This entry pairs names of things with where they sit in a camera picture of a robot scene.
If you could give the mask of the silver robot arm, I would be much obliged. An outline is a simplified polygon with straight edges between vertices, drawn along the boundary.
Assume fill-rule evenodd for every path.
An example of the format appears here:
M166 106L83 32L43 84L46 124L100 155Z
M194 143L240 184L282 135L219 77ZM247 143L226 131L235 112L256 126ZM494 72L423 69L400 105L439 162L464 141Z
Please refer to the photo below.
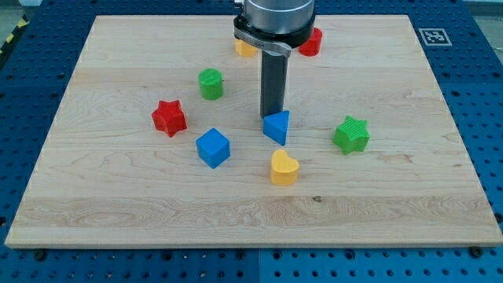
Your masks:
M290 57L314 30L314 0L242 0L233 20L236 39L262 51Z

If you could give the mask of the yellow block behind arm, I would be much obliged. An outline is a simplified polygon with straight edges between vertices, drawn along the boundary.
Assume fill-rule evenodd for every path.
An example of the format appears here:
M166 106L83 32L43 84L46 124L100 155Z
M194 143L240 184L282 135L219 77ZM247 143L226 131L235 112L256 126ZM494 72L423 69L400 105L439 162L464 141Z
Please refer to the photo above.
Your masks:
M243 40L235 39L235 51L241 57L254 57L257 54L258 49L247 44Z

